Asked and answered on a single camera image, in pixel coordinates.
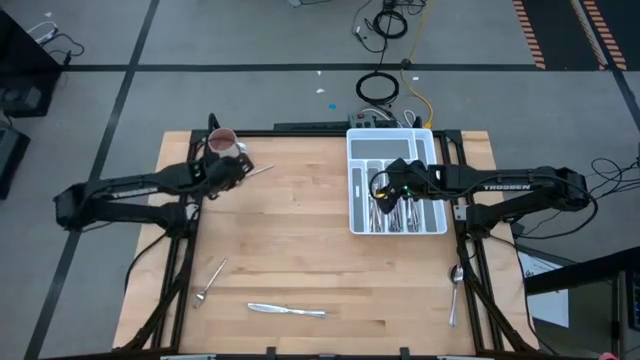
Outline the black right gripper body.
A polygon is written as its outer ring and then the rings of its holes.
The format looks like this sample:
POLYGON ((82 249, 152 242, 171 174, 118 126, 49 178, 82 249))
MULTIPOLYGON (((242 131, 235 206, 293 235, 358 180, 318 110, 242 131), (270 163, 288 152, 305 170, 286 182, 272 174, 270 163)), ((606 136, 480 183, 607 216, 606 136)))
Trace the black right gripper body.
POLYGON ((439 179, 437 175, 437 171, 439 170, 439 168, 436 165, 424 164, 427 167, 428 180, 424 185, 418 186, 404 185, 397 182, 395 179, 396 172, 394 171, 393 167, 390 167, 390 165, 387 166, 384 170, 384 173, 388 179, 388 182, 385 186, 394 188, 394 198, 405 197, 431 200, 441 199, 441 190, 438 188, 439 179))

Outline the white mug with text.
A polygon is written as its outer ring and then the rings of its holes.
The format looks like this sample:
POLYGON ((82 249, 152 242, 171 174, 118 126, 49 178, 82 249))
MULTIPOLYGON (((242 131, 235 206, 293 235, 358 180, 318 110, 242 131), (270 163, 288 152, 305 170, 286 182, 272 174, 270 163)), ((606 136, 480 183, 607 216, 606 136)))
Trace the white mug with text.
POLYGON ((228 128, 213 130, 207 138, 207 145, 212 153, 220 157, 238 157, 248 153, 247 146, 238 140, 233 130, 228 128))

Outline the white cutlery tray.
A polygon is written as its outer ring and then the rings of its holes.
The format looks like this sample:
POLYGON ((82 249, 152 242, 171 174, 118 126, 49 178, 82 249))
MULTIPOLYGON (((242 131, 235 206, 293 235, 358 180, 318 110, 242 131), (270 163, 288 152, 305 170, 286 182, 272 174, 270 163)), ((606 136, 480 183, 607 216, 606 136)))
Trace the white cutlery tray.
POLYGON ((420 160, 425 165, 437 163, 434 137, 428 129, 350 129, 347 131, 347 170, 349 226, 355 235, 442 235, 447 232, 444 202, 401 197, 396 208, 402 212, 403 230, 388 232, 384 214, 384 231, 369 231, 368 198, 372 187, 383 187, 388 179, 384 170, 402 158, 407 163, 420 160), (417 204, 420 231, 406 232, 404 200, 417 204))

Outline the grey power strip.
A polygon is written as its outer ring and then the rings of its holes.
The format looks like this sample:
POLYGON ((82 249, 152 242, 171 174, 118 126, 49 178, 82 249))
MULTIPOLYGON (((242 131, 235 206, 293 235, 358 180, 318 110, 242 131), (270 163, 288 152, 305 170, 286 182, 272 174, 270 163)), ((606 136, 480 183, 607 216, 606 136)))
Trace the grey power strip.
POLYGON ((370 112, 359 112, 348 116, 351 128, 375 128, 376 120, 376 115, 370 112))

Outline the white paper sheet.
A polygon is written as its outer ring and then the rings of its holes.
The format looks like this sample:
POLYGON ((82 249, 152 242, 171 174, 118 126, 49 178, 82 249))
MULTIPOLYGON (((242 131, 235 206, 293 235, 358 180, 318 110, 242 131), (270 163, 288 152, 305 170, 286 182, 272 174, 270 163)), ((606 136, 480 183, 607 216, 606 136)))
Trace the white paper sheet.
MULTIPOLYGON (((531 256, 524 252, 518 253, 526 278, 562 268, 562 265, 531 256)), ((569 320, 569 291, 557 290, 538 295, 528 295, 531 315, 560 327, 568 328, 569 320)))

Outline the black desk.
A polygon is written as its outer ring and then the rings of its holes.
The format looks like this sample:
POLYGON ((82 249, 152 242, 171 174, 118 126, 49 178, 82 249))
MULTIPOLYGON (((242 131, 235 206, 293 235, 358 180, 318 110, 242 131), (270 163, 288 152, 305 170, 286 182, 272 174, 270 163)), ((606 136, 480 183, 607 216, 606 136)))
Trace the black desk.
POLYGON ((44 117, 61 74, 62 66, 0 9, 0 112, 44 117))
POLYGON ((565 290, 596 282, 618 279, 614 289, 625 300, 623 314, 629 329, 640 333, 640 246, 610 255, 571 264, 524 280, 529 295, 565 290))

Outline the black orange-edged floor mat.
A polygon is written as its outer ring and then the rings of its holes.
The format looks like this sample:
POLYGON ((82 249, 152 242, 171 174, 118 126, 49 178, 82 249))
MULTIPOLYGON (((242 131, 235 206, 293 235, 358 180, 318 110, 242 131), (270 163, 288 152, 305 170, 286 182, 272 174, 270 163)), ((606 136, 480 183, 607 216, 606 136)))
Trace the black orange-edged floor mat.
POLYGON ((640 71, 640 0, 581 0, 616 67, 640 71))
POLYGON ((512 0, 534 65, 547 71, 605 70, 573 0, 512 0))

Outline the black equipment box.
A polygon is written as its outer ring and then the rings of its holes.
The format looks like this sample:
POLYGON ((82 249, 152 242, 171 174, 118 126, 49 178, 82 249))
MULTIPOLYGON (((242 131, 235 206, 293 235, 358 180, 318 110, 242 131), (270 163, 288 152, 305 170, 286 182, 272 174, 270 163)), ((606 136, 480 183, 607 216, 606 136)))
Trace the black equipment box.
POLYGON ((8 197, 15 173, 31 139, 10 127, 0 127, 0 200, 8 197))

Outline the black aluminium table frame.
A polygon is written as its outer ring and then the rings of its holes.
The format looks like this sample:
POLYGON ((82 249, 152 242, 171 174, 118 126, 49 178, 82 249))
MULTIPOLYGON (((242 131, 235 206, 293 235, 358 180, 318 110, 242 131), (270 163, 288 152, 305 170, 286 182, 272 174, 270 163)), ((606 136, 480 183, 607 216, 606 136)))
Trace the black aluminium table frame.
POLYGON ((203 206, 195 240, 140 231, 114 343, 143 326, 185 255, 189 283, 150 343, 216 355, 472 355, 508 348, 481 303, 457 297, 449 326, 456 234, 364 236, 350 231, 344 135, 246 131, 259 169, 203 206), (228 263, 194 308, 195 294, 228 263), (248 303, 325 311, 324 319, 252 311, 248 303))

